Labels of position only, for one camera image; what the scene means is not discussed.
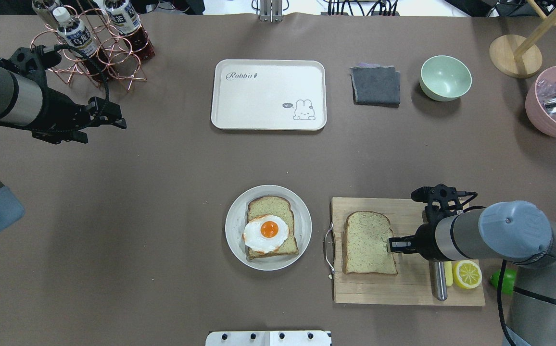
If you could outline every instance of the slice of bread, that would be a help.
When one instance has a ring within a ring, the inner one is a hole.
[[[394,236],[390,219],[373,211],[357,211],[346,219],[344,273],[397,274],[387,240]]]
[[[294,255],[300,250],[295,240],[295,217],[291,211],[291,204],[282,197],[265,196],[255,199],[248,204],[248,221],[262,215],[275,215],[280,217],[289,226],[289,237],[275,251],[261,253],[246,247],[248,259],[269,258],[271,256]]]

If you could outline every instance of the fried egg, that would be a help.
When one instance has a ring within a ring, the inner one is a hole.
[[[262,215],[245,226],[241,237],[250,249],[266,254],[289,238],[289,226],[278,216]]]

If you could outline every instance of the egg yolk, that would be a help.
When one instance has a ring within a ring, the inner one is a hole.
[[[265,221],[261,225],[261,234],[265,238],[273,238],[278,234],[278,224],[274,221]]]

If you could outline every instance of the wooden cutting board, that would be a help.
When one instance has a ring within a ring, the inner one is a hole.
[[[423,223],[425,204],[410,199],[345,198],[331,199],[334,262],[333,300],[337,303],[388,305],[485,305],[483,287],[447,288],[449,297],[441,302],[432,296],[428,261],[419,254],[394,254],[397,275],[344,274],[342,264],[342,233],[346,218],[360,210],[379,212],[390,219],[395,236],[415,234]]]

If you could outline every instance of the mint green bowl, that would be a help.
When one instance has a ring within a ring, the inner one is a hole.
[[[432,100],[452,101],[470,90],[472,76],[463,62],[448,55],[436,55],[421,66],[419,85]]]

